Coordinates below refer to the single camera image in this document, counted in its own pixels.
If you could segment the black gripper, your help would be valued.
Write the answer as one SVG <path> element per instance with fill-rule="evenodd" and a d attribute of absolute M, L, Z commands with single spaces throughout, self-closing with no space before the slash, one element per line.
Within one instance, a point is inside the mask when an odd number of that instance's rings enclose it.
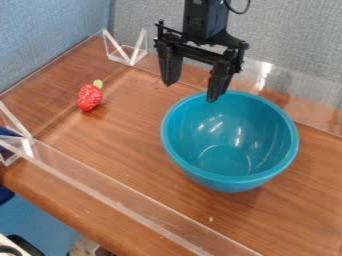
<path fill-rule="evenodd" d="M 215 102 L 226 93 L 234 73 L 244 69 L 249 49 L 249 43 L 228 33 L 229 13 L 234 12 L 230 3 L 232 0 L 185 0 L 182 30 L 167 27 L 163 20 L 155 23 L 155 48 L 165 85 L 179 81 L 183 58 L 214 65 L 209 102 Z"/>

